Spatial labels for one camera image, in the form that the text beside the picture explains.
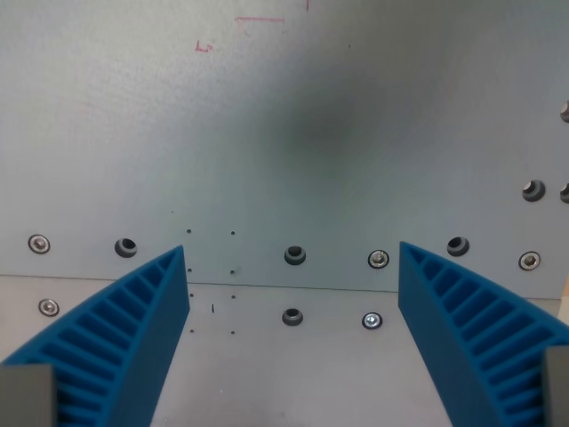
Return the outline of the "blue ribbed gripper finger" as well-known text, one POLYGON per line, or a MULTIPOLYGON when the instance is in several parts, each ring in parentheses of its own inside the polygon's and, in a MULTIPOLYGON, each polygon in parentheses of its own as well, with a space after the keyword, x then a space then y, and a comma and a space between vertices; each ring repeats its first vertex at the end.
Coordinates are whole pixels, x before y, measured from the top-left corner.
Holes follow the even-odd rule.
POLYGON ((568 342, 567 325, 406 242, 399 247, 398 307, 452 425, 545 425, 543 355, 568 342))
POLYGON ((53 368, 59 426, 148 426, 189 311, 176 246, 84 300, 3 363, 53 368))

